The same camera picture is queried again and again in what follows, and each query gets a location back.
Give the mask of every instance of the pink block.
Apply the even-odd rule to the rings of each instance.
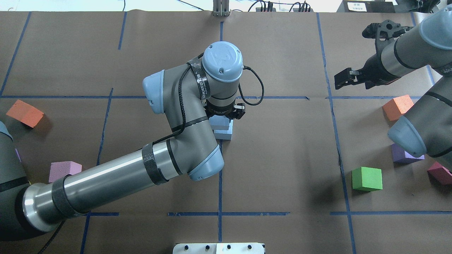
[[[438,162],[435,162],[427,172],[442,185],[452,184],[451,172]]]
[[[73,161],[52,162],[50,165],[49,183],[53,183],[68,174],[80,172],[82,172],[82,165]]]

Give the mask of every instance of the green cube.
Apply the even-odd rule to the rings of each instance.
[[[376,191],[383,189],[381,169],[360,167],[352,171],[352,185],[355,190]]]

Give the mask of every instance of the white sticker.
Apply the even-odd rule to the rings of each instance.
[[[366,4],[365,3],[351,3],[347,2],[348,9],[351,11],[366,11]]]

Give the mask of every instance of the orange block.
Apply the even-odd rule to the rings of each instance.
[[[398,120],[414,105],[409,95],[396,97],[383,105],[389,121]]]
[[[31,128],[34,128],[44,116],[44,113],[32,105],[26,104],[21,100],[17,100],[6,115],[21,121]]]

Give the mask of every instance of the light blue cap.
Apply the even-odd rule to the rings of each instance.
[[[428,44],[452,50],[452,4],[425,18],[419,24],[419,34]]]
[[[165,70],[154,73],[143,79],[143,89],[152,111],[162,114],[163,109],[163,75]]]
[[[427,153],[422,137],[413,124],[404,116],[391,127],[388,136],[412,156],[419,158]]]
[[[3,133],[13,139],[13,136],[8,132],[8,129],[6,129],[6,125],[0,121],[0,133]]]
[[[242,53],[230,42],[214,42],[204,51],[202,65],[212,78],[234,82],[242,75]]]
[[[193,181],[206,179],[220,172],[224,165],[225,162],[221,155],[220,146],[217,146],[207,158],[188,173],[188,176]]]

